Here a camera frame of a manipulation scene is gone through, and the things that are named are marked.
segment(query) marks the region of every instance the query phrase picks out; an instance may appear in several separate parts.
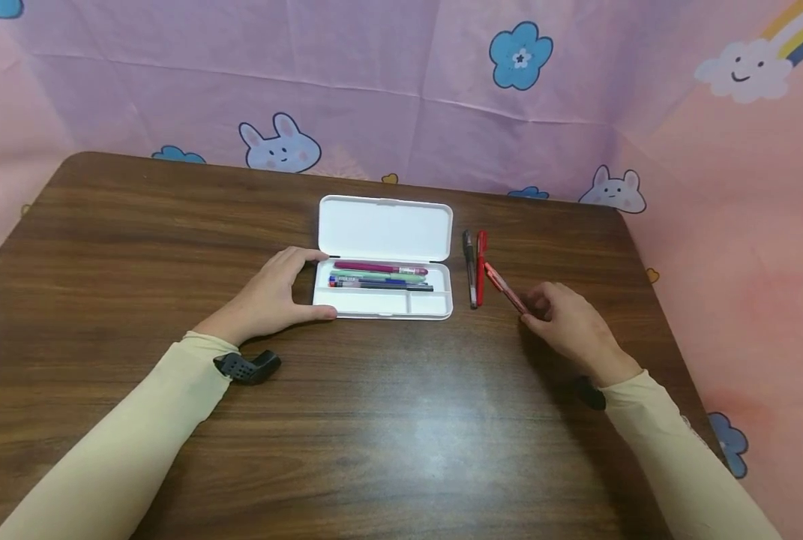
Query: pink marker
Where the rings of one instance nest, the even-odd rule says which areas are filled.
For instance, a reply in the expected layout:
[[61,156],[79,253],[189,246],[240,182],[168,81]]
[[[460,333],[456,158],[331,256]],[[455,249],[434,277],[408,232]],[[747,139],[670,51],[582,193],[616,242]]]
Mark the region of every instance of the pink marker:
[[335,268],[357,269],[363,272],[385,272],[388,274],[428,275],[427,269],[418,266],[374,265],[371,262],[336,261]]

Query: pink fabric backdrop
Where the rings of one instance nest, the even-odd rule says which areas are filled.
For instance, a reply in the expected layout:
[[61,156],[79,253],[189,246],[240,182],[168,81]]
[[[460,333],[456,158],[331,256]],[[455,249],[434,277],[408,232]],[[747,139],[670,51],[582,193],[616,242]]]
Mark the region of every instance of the pink fabric backdrop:
[[611,204],[732,471],[803,539],[803,0],[21,4],[0,244],[84,149]]

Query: pen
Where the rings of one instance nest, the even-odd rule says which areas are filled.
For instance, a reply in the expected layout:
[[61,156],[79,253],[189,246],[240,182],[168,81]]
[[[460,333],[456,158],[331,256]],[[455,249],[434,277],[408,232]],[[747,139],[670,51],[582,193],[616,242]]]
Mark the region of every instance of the pen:
[[397,279],[406,284],[420,284],[425,281],[424,275],[413,274],[399,274],[391,273],[385,274],[382,272],[362,272],[362,271],[332,271],[329,275],[334,275],[336,278],[360,278],[360,279]]
[[407,284],[403,279],[376,279],[371,277],[350,277],[349,275],[329,275],[329,283],[332,282],[368,282],[369,284]]
[[497,288],[498,291],[502,292],[515,309],[518,309],[519,313],[522,315],[530,314],[530,310],[527,309],[527,306],[524,305],[524,302],[515,294],[515,291],[509,288],[509,285],[505,282],[505,280],[500,277],[500,274],[492,267],[488,262],[485,263],[485,273],[488,274],[488,279],[491,279],[491,283]]
[[464,243],[464,258],[467,260],[467,281],[470,285],[470,309],[476,309],[476,262],[473,256],[473,238],[470,229],[464,229],[460,237]]
[[434,286],[411,285],[410,283],[334,282],[334,285],[331,283],[329,286],[352,289],[420,290],[426,293],[434,292]]
[[397,274],[414,274],[414,275],[428,275],[428,269],[419,266],[392,266],[380,265],[374,262],[350,262],[350,261],[336,261],[334,264],[338,269],[357,269],[358,271],[366,272],[386,272]]
[[476,237],[476,306],[482,306],[485,296],[485,250],[488,246],[488,233],[480,231]]

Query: wrist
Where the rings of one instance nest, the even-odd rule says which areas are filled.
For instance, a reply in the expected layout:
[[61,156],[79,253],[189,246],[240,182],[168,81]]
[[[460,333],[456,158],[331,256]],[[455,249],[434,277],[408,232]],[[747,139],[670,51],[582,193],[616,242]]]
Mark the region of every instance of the wrist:
[[234,347],[241,346],[251,335],[247,331],[239,328],[235,322],[226,316],[223,310],[216,311],[209,315],[193,329],[198,334],[210,335],[219,340],[226,341]]
[[589,376],[599,388],[618,385],[642,373],[641,366],[619,347],[588,363]]

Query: arm sleeve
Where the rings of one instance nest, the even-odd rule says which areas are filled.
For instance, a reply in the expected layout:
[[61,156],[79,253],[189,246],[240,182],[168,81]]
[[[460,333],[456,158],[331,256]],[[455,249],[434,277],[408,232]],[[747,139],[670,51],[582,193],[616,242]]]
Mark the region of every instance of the arm sleeve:
[[0,526],[0,540],[127,540],[173,459],[230,380],[212,363],[237,348],[189,331],[45,475]]
[[602,393],[606,414],[638,458],[675,540],[781,540],[646,370]]

